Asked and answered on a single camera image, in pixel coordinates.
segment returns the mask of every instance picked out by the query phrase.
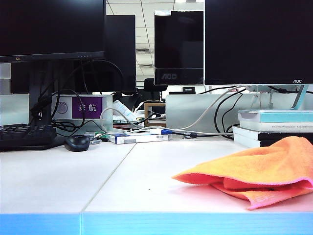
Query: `black mouse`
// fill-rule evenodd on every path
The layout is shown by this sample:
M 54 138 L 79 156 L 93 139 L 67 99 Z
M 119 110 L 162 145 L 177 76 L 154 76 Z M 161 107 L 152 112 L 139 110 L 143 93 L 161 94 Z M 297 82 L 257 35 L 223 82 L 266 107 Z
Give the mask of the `black mouse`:
M 89 137 L 76 135 L 65 139 L 64 146 L 67 150 L 73 152 L 86 151 L 89 148 Z

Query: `black keyboard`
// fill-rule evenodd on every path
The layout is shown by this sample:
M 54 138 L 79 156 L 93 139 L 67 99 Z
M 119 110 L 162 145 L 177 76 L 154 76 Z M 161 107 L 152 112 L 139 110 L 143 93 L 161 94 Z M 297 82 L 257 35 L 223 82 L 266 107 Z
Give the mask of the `black keyboard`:
M 0 149 L 17 146 L 38 146 L 53 142 L 56 129 L 51 126 L 15 124 L 0 126 Z

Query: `black monitor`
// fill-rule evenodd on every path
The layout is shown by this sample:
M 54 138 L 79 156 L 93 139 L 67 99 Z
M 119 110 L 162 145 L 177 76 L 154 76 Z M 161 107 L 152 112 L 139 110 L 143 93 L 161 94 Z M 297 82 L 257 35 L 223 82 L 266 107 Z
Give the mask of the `black monitor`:
M 205 84 L 313 83 L 312 0 L 206 0 Z
M 104 0 L 0 0 L 0 62 L 104 56 Z
M 203 85 L 203 11 L 155 15 L 155 84 Z
M 64 59 L 105 56 L 104 0 L 0 0 L 0 6 L 0 63 L 30 63 L 12 76 L 21 84 L 29 78 L 30 108 L 38 107 L 40 96 L 47 95 L 42 103 L 49 103 L 53 81 L 66 79 Z M 34 116 L 32 124 L 51 124 L 51 105 Z
M 95 62 L 84 67 L 86 87 L 81 72 L 75 76 L 78 92 L 136 91 L 135 15 L 111 15 L 106 18 L 106 57 L 122 72 L 109 64 Z

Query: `microfiber towel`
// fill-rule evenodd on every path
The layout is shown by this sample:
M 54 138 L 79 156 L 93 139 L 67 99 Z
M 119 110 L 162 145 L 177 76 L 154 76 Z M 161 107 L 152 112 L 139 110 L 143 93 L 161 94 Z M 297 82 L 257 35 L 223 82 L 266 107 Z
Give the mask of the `microfiber towel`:
M 254 210 L 313 192 L 313 145 L 306 138 L 286 137 L 199 164 L 173 178 L 212 185 L 249 200 L 248 210 Z

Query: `desk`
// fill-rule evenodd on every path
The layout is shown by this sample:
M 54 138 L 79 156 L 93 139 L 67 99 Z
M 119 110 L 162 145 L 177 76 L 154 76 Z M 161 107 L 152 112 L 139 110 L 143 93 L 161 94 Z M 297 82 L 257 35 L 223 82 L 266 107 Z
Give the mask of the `desk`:
M 171 179 L 243 149 L 220 139 L 1 153 L 0 234 L 313 234 L 313 194 L 247 211 L 247 201 Z

